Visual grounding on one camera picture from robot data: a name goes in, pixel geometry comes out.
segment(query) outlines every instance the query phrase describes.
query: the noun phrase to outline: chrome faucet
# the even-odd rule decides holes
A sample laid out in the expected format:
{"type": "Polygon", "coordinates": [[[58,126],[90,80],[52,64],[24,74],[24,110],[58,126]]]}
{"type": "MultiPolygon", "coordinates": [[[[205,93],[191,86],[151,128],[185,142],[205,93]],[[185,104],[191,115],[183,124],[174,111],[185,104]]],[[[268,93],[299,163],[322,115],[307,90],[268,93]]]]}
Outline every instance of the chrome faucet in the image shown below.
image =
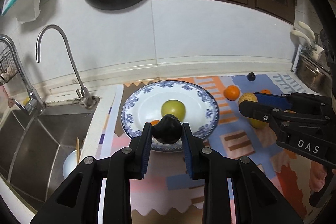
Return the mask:
{"type": "Polygon", "coordinates": [[[36,62],[40,63],[41,60],[41,53],[40,53],[40,46],[41,46],[41,40],[42,40],[42,36],[44,35],[44,33],[46,32],[46,30],[48,29],[55,29],[57,30],[65,43],[65,47],[67,48],[67,52],[70,58],[70,62],[72,65],[72,68],[75,72],[75,75],[77,77],[78,83],[81,86],[81,90],[76,90],[76,93],[79,97],[80,101],[80,105],[85,107],[85,108],[91,108],[96,104],[96,100],[95,98],[91,97],[90,92],[88,91],[88,89],[83,85],[82,79],[79,76],[76,64],[74,62],[74,58],[72,57],[72,53],[70,50],[70,46],[69,46],[69,42],[67,39],[67,36],[65,35],[64,31],[57,25],[51,24],[51,25],[47,25],[45,26],[42,31],[40,32],[39,36],[37,37],[37,41],[36,41],[36,62]]]}
{"type": "Polygon", "coordinates": [[[19,56],[17,54],[17,50],[15,47],[15,44],[13,42],[13,40],[4,35],[4,34],[0,34],[0,41],[5,43],[9,50],[12,53],[13,56],[13,60],[14,63],[16,65],[16,68],[23,80],[23,83],[27,89],[28,92],[28,96],[29,96],[29,101],[28,103],[26,103],[24,106],[21,105],[18,101],[16,101],[14,98],[9,98],[8,99],[8,104],[11,105],[11,107],[16,104],[18,106],[19,109],[21,109],[24,113],[30,115],[32,113],[32,111],[34,109],[37,109],[39,112],[42,112],[43,109],[45,108],[45,104],[42,101],[41,97],[39,96],[39,94],[37,93],[36,89],[32,86],[32,84],[30,83],[25,70],[23,69],[21,60],[19,59],[19,56]]]}

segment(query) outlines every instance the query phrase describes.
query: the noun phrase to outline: colorful tablecloth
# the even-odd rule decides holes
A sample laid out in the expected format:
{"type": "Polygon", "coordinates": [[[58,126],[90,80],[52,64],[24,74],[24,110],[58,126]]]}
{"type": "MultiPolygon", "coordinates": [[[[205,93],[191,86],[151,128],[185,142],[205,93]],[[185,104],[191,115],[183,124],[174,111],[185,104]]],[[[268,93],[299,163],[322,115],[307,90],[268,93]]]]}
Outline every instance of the colorful tablecloth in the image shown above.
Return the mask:
{"type": "MultiPolygon", "coordinates": [[[[309,205],[308,186],[310,161],[275,144],[276,136],[269,128],[254,129],[238,110],[238,102],[227,100],[223,92],[229,85],[241,93],[268,89],[272,94],[306,93],[288,73],[257,75],[248,81],[245,75],[207,76],[178,79],[197,84],[209,91],[217,101],[220,118],[217,128],[205,145],[225,157],[238,159],[249,156],[290,202],[303,219],[313,218],[319,210],[309,205]]],[[[128,83],[117,88],[96,153],[97,159],[111,156],[128,146],[130,138],[120,123],[123,103],[135,90],[148,82],[128,83]]],[[[201,223],[204,200],[204,181],[192,181],[186,173],[182,152],[152,151],[147,174],[141,181],[131,180],[131,209],[133,223],[201,223]]],[[[102,208],[104,195],[101,196],[102,208]]],[[[232,222],[235,223],[233,194],[230,190],[232,222]]]]}

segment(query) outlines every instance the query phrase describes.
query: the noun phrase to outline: human hand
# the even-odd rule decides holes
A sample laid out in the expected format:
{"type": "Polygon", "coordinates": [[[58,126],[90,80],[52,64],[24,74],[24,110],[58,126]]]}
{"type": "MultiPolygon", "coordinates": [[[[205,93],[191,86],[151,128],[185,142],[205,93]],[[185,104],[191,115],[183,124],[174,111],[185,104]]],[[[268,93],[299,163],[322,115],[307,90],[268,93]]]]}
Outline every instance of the human hand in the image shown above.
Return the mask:
{"type": "Polygon", "coordinates": [[[310,164],[310,178],[309,178],[309,187],[314,192],[319,192],[325,182],[327,176],[327,170],[322,164],[311,161],[310,164]]]}

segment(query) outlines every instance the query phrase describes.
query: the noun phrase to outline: metal pot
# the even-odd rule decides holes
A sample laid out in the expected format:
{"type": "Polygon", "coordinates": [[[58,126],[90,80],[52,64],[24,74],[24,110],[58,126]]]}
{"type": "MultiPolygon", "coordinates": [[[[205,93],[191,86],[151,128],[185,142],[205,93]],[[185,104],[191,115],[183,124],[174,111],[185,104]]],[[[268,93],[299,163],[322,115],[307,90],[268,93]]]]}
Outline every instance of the metal pot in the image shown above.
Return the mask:
{"type": "Polygon", "coordinates": [[[331,85],[328,84],[331,81],[329,73],[304,54],[300,54],[296,73],[299,79],[311,90],[325,93],[328,96],[331,94],[331,90],[329,91],[331,85]]]}

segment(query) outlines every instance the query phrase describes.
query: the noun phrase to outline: sink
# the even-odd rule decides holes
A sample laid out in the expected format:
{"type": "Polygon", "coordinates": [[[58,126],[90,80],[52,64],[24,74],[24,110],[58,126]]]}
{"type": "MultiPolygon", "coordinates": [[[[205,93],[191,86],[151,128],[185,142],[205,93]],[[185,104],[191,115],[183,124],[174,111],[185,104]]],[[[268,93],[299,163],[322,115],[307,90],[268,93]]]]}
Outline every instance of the sink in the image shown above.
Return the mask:
{"type": "Polygon", "coordinates": [[[62,183],[63,163],[83,140],[94,109],[79,104],[50,106],[30,118],[9,114],[0,129],[0,173],[37,211],[62,183]]]}

